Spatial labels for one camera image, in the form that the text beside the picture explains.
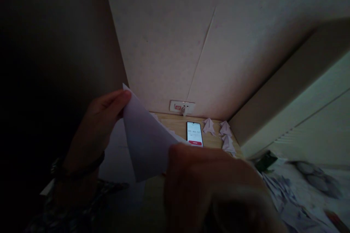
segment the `phone screen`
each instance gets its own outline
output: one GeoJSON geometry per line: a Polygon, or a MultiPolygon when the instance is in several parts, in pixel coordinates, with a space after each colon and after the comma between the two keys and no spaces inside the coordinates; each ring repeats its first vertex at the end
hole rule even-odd
{"type": "Polygon", "coordinates": [[[201,125],[187,122],[187,141],[194,146],[203,146],[201,125]]]}

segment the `wall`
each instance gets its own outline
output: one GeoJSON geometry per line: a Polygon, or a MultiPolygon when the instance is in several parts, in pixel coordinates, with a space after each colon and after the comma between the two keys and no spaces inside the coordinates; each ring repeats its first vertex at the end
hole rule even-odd
{"type": "Polygon", "coordinates": [[[229,119],[350,0],[109,0],[131,89],[150,111],[229,119]]]}
{"type": "Polygon", "coordinates": [[[349,30],[350,19],[319,27],[229,121],[245,157],[350,88],[349,30]]]}
{"type": "Polygon", "coordinates": [[[127,79],[108,0],[1,0],[0,16],[3,196],[23,231],[89,102],[127,79]]]}
{"type": "Polygon", "coordinates": [[[289,160],[350,166],[350,91],[274,141],[267,150],[289,160]]]}

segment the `wooden desk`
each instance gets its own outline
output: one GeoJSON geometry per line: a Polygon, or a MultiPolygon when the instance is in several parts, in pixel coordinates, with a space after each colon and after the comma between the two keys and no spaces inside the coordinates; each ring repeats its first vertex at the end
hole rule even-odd
{"type": "MultiPolygon", "coordinates": [[[[205,118],[195,118],[191,116],[180,116],[180,115],[170,115],[170,114],[161,114],[161,113],[155,113],[159,119],[159,121],[165,125],[170,130],[174,130],[176,135],[179,135],[183,139],[186,140],[187,136],[187,127],[186,122],[196,122],[201,124],[201,129],[203,130],[204,124],[203,120],[205,118]]],[[[203,137],[203,146],[204,147],[210,147],[210,148],[216,148],[220,149],[222,148],[223,141],[219,137],[219,131],[220,131],[220,123],[219,120],[213,120],[214,123],[214,130],[216,137],[214,137],[211,133],[204,133],[202,131],[202,137],[203,137]]],[[[240,149],[240,146],[237,143],[236,138],[234,135],[232,136],[233,140],[233,147],[236,150],[236,157],[237,158],[244,158],[242,151],[240,149]]]]}

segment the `hand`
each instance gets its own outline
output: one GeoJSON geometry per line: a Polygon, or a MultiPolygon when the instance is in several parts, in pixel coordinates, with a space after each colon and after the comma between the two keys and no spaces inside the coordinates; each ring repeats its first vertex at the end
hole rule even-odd
{"type": "Polygon", "coordinates": [[[131,99],[122,89],[93,100],[71,142],[63,166],[73,172],[94,162],[107,148],[115,123],[131,99]]]}
{"type": "MultiPolygon", "coordinates": [[[[169,150],[164,201],[170,232],[201,231],[212,204],[214,212],[216,211],[216,221],[221,225],[222,231],[230,232],[228,228],[232,225],[233,218],[237,218],[231,214],[232,206],[239,209],[237,214],[240,214],[243,210],[242,203],[248,207],[248,215],[252,210],[272,214],[272,217],[266,215],[263,220],[254,216],[257,214],[254,212],[253,216],[244,216],[247,220],[244,223],[244,232],[285,230],[277,217],[269,191],[253,167],[243,160],[233,159],[222,150],[183,144],[172,146],[169,150]],[[222,208],[219,210],[215,207],[224,207],[225,212],[222,212],[222,208]],[[226,219],[229,225],[223,221],[226,216],[229,217],[226,219]]],[[[238,224],[242,224],[242,221],[234,222],[234,231],[239,229],[238,224]]]]}

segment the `power socket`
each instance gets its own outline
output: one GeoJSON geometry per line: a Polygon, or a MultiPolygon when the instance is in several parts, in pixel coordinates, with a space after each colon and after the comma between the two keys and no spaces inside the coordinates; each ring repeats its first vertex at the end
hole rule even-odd
{"type": "Polygon", "coordinates": [[[178,100],[170,100],[169,111],[171,112],[179,112],[181,113],[184,107],[188,107],[188,114],[192,114],[194,111],[196,103],[178,101],[178,100]]]}

